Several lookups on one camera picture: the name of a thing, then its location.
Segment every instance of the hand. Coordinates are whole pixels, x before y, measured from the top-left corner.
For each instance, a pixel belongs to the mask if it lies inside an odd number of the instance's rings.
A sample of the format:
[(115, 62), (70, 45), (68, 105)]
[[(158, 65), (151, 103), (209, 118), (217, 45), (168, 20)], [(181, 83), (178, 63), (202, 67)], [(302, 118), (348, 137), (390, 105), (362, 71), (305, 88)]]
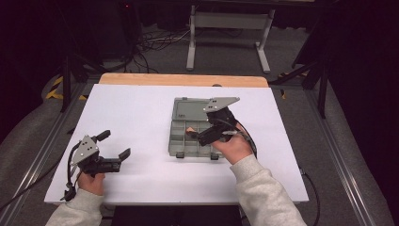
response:
[(104, 173), (97, 173), (95, 177), (91, 177), (89, 174), (82, 172), (77, 180), (79, 188), (84, 189), (94, 195), (102, 196), (104, 194), (103, 180), (105, 178)]
[[(239, 123), (237, 123), (237, 128), (245, 131)], [(252, 154), (250, 145), (240, 134), (233, 135), (228, 142), (217, 140), (212, 143), (212, 146), (220, 150), (232, 165)]]

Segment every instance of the gray sleeve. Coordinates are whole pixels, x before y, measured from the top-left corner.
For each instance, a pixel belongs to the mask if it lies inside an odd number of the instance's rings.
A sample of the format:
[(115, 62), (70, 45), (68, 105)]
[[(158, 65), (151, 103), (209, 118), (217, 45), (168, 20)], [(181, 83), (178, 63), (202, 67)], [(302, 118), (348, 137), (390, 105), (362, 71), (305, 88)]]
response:
[(284, 187), (252, 154), (231, 166), (240, 205), (252, 226), (306, 225)]
[(75, 198), (59, 205), (46, 225), (100, 225), (102, 220), (100, 205), (103, 199), (103, 196), (78, 189)]

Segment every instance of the white tabletop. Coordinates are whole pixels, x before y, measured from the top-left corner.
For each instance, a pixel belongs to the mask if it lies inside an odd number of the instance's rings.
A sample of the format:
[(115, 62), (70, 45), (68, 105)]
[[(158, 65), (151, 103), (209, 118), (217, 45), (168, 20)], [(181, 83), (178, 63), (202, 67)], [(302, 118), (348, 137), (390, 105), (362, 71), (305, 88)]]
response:
[(97, 145), (100, 156), (115, 158), (131, 148), (120, 172), (107, 173), (104, 203), (115, 205), (236, 204), (235, 178), (222, 158), (168, 154), (176, 97), (240, 97), (229, 109), (250, 132), (259, 162), (271, 169), (294, 202), (309, 200), (295, 156), (269, 88), (95, 85), (72, 135), (45, 202), (60, 203), (67, 183), (67, 161), (84, 135), (110, 130)]

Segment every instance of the gray floor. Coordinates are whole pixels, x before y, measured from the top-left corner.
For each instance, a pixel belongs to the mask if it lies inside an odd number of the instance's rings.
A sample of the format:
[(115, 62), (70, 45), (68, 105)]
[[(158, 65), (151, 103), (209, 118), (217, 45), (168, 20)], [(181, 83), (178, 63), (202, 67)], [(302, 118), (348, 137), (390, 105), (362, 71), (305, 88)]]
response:
[[(244, 31), (238, 38), (232, 38), (217, 31), (204, 31), (197, 37), (195, 70), (185, 70), (188, 42), (181, 40), (160, 51), (144, 53), (149, 65), (160, 73), (193, 73), (193, 74), (230, 74), (265, 76), (274, 80), (279, 73), (292, 70), (291, 64), (308, 34), (302, 29), (273, 28), (266, 43), (266, 56), (272, 72), (262, 73), (262, 68), (254, 50), (253, 43), (260, 37), (259, 31)], [(145, 72), (131, 63), (127, 72)], [(43, 98), (53, 85), (56, 77), (43, 89)], [(93, 76), (80, 94), (89, 94), (98, 79)], [(298, 85), (300, 79), (294, 79), (284, 86), (272, 87), (279, 107), (284, 126), (293, 146), (298, 165), (303, 168), (314, 181), (321, 203), (319, 225), (365, 225), (359, 220), (357, 212), (343, 183), (339, 166), (334, 161), (330, 141), (323, 134), (318, 116), (312, 111), (313, 103), (309, 96), (317, 94), (317, 89), (304, 91)], [(285, 99), (280, 90), (284, 89)], [(68, 145), (69, 130), (77, 124), (86, 101), (76, 101), (71, 113), (62, 125), (54, 147), (51, 149), (43, 169), (46, 171)], [(53, 124), (60, 117), (62, 101), (45, 99), (43, 105), (26, 116), (0, 145), (0, 203), (10, 199), (24, 174), (29, 170), (38, 151), (46, 141)], [(367, 169), (359, 148), (348, 127), (341, 107), (331, 87), (327, 92), (327, 119), (323, 121), (332, 132), (334, 142), (344, 163), (353, 175), (359, 188), (360, 196), (375, 225), (393, 225), (386, 201)], [(312, 225), (316, 217), (316, 199), (311, 184), (304, 177), (310, 201), (297, 205), (307, 224)], [(43, 202), (44, 195), (51, 183), (51, 175), (30, 190), (16, 218), (10, 225), (44, 225), (56, 209)], [(112, 206), (105, 206), (105, 216), (112, 216)], [(103, 220), (102, 225), (110, 225), (111, 220)]]

